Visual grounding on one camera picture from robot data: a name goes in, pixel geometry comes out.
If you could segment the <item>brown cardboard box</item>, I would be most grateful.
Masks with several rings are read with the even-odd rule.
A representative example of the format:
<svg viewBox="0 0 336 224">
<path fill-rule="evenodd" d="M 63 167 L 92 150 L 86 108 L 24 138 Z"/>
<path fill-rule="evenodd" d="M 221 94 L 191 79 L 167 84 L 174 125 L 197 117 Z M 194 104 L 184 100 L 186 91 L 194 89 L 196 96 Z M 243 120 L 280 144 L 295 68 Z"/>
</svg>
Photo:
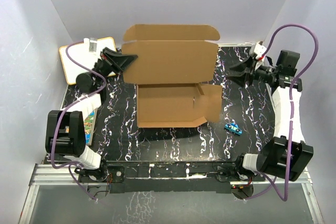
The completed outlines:
<svg viewBox="0 0 336 224">
<path fill-rule="evenodd" d="M 123 79 L 137 88 L 138 127 L 219 121 L 223 88 L 212 84 L 219 38 L 210 25 L 136 24 L 125 32 L 122 53 L 137 55 Z"/>
</svg>

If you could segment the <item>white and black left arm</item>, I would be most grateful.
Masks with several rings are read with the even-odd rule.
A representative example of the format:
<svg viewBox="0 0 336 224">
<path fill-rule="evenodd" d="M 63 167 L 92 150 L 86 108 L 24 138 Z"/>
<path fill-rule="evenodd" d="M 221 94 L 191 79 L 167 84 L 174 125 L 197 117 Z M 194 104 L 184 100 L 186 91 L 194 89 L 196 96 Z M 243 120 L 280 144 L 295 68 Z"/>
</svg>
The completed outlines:
<svg viewBox="0 0 336 224">
<path fill-rule="evenodd" d="M 107 77 L 122 73 L 138 58 L 103 48 L 92 69 L 76 77 L 82 96 L 62 110 L 48 113 L 45 149 L 55 169 L 75 167 L 75 172 L 101 182 L 108 177 L 106 161 L 86 144 L 85 119 L 106 98 Z"/>
</svg>

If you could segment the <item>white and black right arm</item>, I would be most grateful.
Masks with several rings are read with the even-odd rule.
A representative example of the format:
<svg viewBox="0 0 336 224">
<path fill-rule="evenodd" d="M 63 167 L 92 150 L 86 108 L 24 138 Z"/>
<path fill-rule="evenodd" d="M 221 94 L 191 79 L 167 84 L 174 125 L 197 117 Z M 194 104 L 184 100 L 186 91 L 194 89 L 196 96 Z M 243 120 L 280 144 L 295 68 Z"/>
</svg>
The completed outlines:
<svg viewBox="0 0 336 224">
<path fill-rule="evenodd" d="M 234 174 L 247 180 L 253 173 L 261 172 L 296 181 L 313 157 L 313 147 L 305 143 L 301 130 L 299 103 L 302 80 L 295 76 L 299 53 L 282 50 L 275 67 L 264 66 L 264 46 L 253 46 L 249 57 L 232 65 L 234 74 L 228 78 L 240 86 L 258 80 L 271 88 L 275 113 L 273 138 L 259 154 L 243 153 L 236 159 Z"/>
</svg>

